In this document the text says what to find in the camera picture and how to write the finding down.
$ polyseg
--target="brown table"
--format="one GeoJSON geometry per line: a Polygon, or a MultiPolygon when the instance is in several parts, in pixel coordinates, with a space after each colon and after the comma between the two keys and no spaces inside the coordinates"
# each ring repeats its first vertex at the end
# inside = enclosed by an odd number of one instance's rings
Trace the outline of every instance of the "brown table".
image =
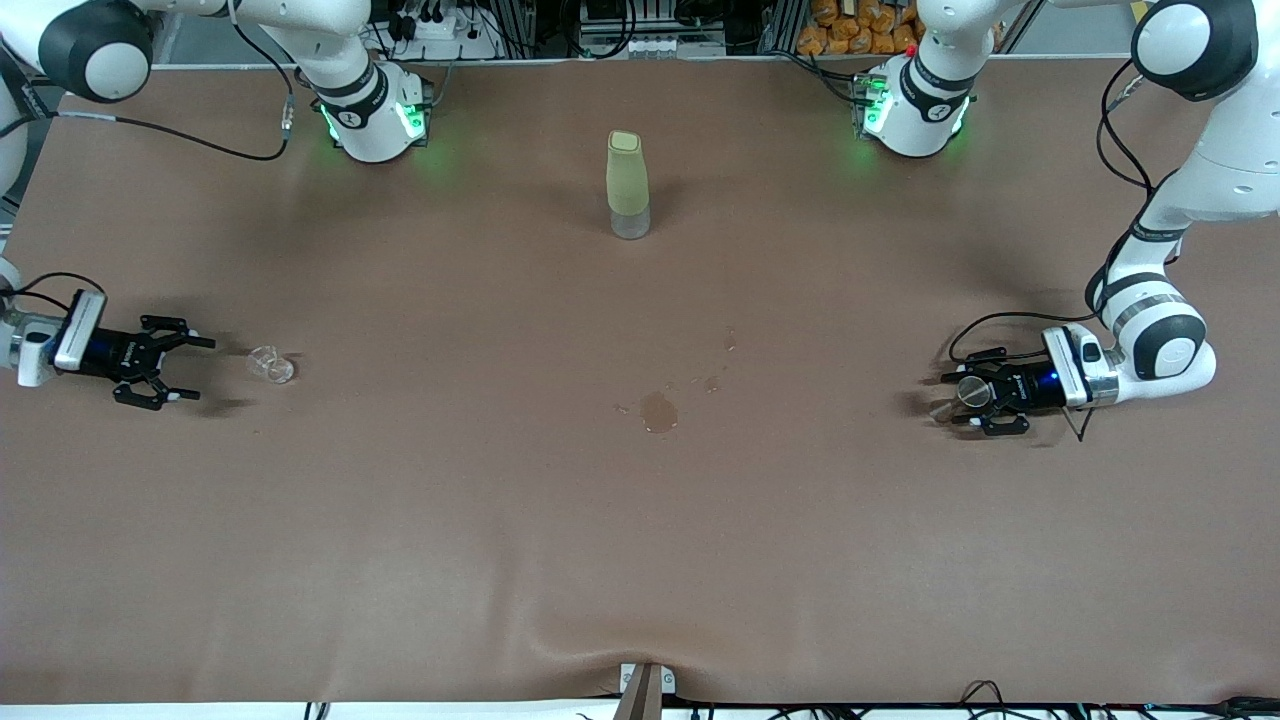
{"type": "MultiPolygon", "coordinates": [[[[1084,445],[925,414],[959,325],[1078,313],[1137,209],[1092,151],[1115,65],[993,63],[925,161],[773,63],[463,68],[378,167],[306,113],[265,165],[56,122],[9,258],[221,350],[170,359],[206,398],[160,414],[0,383],[0,698],[582,696],[645,659],[717,701],[1280,694],[1271,222],[1196,228],[1174,272],[1204,391],[1084,445]],[[613,128],[641,242],[608,231],[613,128]],[[298,379],[250,378],[260,343],[298,379]]],[[[120,111],[265,150],[279,90],[160,73],[120,111]]],[[[1162,174],[1203,117],[1144,88],[1117,124],[1162,174]]]]}

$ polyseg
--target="clear plastic object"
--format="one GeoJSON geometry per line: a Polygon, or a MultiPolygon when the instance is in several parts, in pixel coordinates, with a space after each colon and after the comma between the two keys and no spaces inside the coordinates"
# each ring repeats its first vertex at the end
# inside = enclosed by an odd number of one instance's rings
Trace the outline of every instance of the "clear plastic object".
{"type": "Polygon", "coordinates": [[[293,379],[293,361],[280,355],[273,345],[255,347],[244,359],[248,372],[264,380],[284,384],[293,379]]]}

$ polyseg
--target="water droplet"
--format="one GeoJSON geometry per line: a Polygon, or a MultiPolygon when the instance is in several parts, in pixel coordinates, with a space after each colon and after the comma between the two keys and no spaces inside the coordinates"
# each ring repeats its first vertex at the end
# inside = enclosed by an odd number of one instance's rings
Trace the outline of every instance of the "water droplet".
{"type": "Polygon", "coordinates": [[[678,415],[676,406],[660,392],[650,392],[640,401],[644,429],[650,433],[664,433],[675,428],[678,415]]]}

